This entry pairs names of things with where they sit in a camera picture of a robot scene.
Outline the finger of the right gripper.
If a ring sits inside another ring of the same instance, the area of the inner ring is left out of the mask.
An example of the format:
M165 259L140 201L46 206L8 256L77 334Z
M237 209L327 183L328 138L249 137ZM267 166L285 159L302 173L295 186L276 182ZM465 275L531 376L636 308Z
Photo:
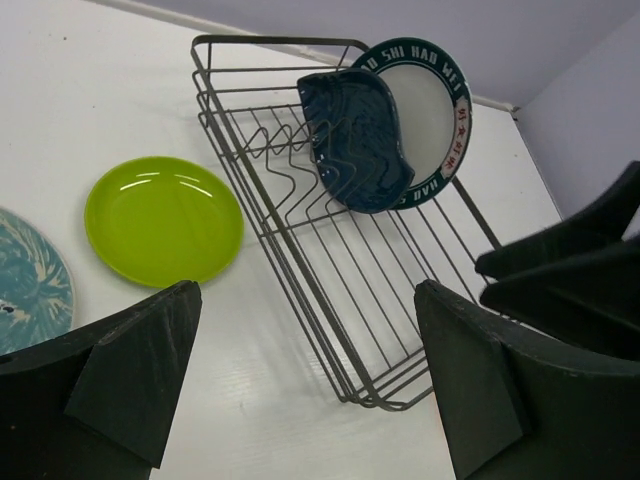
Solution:
M558 224L478 257L475 271L500 280L619 242L639 209L639 162L630 162L589 205Z
M483 306L567 344L639 358L639 241L507 276L482 292Z

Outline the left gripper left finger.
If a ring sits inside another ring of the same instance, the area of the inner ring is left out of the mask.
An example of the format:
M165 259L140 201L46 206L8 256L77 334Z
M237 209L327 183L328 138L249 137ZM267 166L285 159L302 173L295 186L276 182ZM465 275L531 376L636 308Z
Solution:
M4 479L147 479L160 467L202 309L180 281L1 358Z

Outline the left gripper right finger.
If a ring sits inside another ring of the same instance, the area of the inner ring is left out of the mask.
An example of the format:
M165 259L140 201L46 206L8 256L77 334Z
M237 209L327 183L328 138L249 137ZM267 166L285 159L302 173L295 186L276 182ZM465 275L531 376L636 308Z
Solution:
M500 317L433 280L414 305L459 479L635 479L639 365Z

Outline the green rimmed white plate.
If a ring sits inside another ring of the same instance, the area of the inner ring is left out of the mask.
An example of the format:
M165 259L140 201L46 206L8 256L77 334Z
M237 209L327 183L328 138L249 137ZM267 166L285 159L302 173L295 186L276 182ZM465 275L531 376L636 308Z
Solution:
M414 179L394 208L408 210L434 199L454 180L470 143L472 95L461 67L442 47L414 37L381 42L352 66L378 75L396 104Z

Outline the dark blue shell plate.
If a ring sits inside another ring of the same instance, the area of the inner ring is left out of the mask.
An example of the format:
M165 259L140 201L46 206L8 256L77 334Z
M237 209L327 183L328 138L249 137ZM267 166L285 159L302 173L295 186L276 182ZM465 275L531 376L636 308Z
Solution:
M387 84L360 68L297 80L320 181L349 210L376 214L396 206L415 171L405 158L396 103Z

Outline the red and teal plate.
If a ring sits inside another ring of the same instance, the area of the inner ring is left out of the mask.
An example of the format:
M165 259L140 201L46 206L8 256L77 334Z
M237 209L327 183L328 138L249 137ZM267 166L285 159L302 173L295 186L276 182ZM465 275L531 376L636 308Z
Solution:
M1 210L1 353L68 333L73 279L55 246L31 223Z

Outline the lime green plate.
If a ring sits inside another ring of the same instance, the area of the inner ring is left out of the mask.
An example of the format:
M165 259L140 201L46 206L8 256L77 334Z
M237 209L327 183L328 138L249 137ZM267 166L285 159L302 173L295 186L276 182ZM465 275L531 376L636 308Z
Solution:
M167 156L129 160L106 172L87 196L84 227L111 270L154 288L214 279L244 240L242 211L225 182Z

